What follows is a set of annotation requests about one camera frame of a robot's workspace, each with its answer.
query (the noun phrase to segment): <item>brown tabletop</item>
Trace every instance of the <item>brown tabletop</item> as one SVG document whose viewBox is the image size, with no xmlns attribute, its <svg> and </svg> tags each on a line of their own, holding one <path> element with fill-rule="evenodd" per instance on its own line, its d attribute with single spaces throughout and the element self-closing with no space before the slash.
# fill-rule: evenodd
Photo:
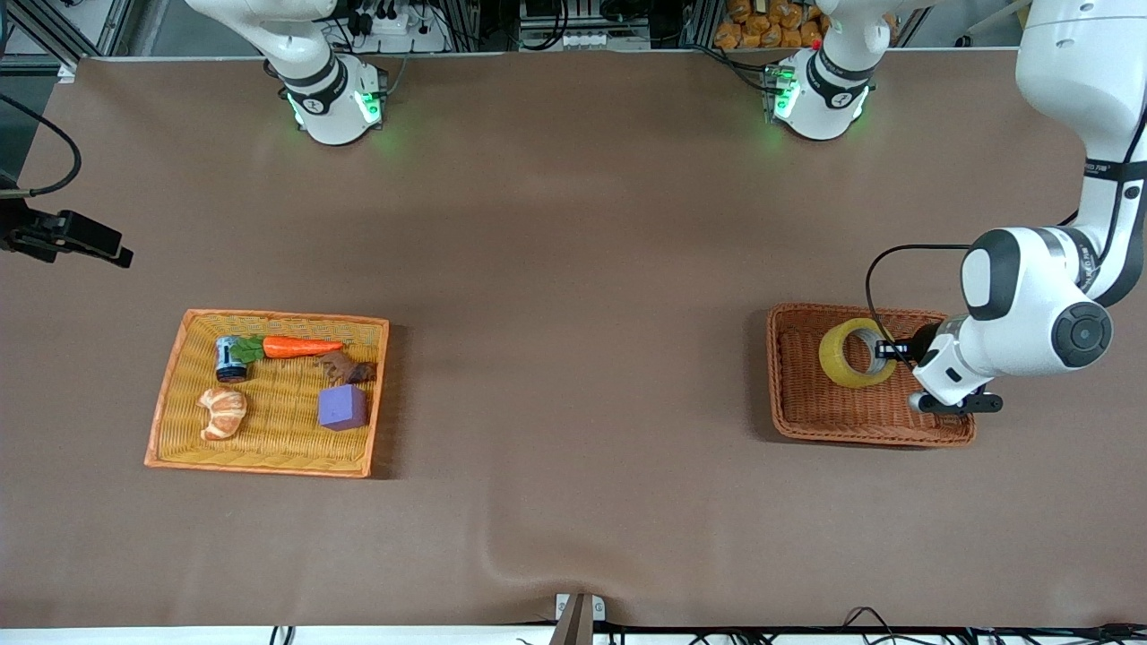
<svg viewBox="0 0 1147 645">
<path fill-rule="evenodd" d="M 415 60 L 323 148 L 257 62 L 84 63 L 48 108 L 84 171 L 34 203 L 138 255 L 0 258 L 0 623 L 494 623 L 571 589 L 641 624 L 1142 620 L 1147 289 L 1099 365 L 994 383 L 968 449 L 770 422 L 771 305 L 1075 208 L 1082 146 L 1013 65 L 898 52 L 816 143 L 701 55 Z M 23 182 L 67 162 L 41 131 Z M 959 254 L 900 255 L 879 303 L 959 310 Z M 391 319 L 381 479 L 145 468 L 188 308 Z"/>
</svg>

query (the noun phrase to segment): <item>toy croissant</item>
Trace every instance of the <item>toy croissant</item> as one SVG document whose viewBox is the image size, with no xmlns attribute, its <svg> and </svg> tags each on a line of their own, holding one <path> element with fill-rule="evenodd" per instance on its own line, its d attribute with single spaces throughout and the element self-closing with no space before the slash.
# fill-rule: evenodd
<svg viewBox="0 0 1147 645">
<path fill-rule="evenodd" d="M 323 368 L 331 383 L 342 381 L 354 384 L 374 380 L 373 363 L 356 363 L 341 351 L 323 353 L 314 364 Z"/>
<path fill-rule="evenodd" d="M 247 415 L 247 397 L 231 388 L 211 388 L 200 397 L 200 405 L 211 413 L 211 422 L 200 430 L 205 441 L 231 438 Z"/>
</svg>

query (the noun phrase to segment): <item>yellow basket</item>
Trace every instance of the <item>yellow basket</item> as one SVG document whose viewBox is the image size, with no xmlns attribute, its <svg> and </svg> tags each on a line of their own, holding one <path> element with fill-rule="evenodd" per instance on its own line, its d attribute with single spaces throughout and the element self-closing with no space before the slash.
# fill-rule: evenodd
<svg viewBox="0 0 1147 645">
<path fill-rule="evenodd" d="M 342 341 L 351 359 L 377 362 L 377 379 L 356 386 L 366 391 L 369 402 L 368 425 L 342 432 L 319 425 L 319 391 L 330 383 L 313 357 L 259 360 L 249 366 L 248 381 L 229 386 L 247 395 L 248 412 L 239 433 L 224 441 L 202 440 L 200 430 L 209 414 L 197 401 L 218 386 L 216 339 L 231 334 Z M 188 311 L 163 374 L 143 464 L 154 468 L 368 476 L 389 335 L 390 322 L 379 318 Z"/>
</svg>

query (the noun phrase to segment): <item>tape roll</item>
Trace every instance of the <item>tape roll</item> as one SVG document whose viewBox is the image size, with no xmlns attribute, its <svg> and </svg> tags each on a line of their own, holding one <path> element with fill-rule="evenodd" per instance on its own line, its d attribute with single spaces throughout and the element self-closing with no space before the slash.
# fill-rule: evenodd
<svg viewBox="0 0 1147 645">
<path fill-rule="evenodd" d="M 844 357 L 844 341 L 857 336 L 868 348 L 868 370 L 857 372 Z M 872 318 L 853 318 L 842 322 L 820 339 L 820 368 L 834 383 L 845 388 L 867 388 L 883 383 L 896 371 L 896 362 L 876 358 L 876 343 L 884 340 Z"/>
</svg>

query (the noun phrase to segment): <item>toy carrot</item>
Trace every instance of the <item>toy carrot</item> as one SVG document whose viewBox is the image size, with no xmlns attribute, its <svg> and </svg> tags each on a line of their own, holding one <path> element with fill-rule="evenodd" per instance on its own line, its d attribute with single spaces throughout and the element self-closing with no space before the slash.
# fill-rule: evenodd
<svg viewBox="0 0 1147 645">
<path fill-rule="evenodd" d="M 319 356 L 328 351 L 338 351 L 343 343 L 315 339 L 292 339 L 290 336 L 252 336 L 240 339 L 231 348 L 231 356 L 243 363 L 253 363 L 264 358 L 298 358 L 301 356 Z"/>
</svg>

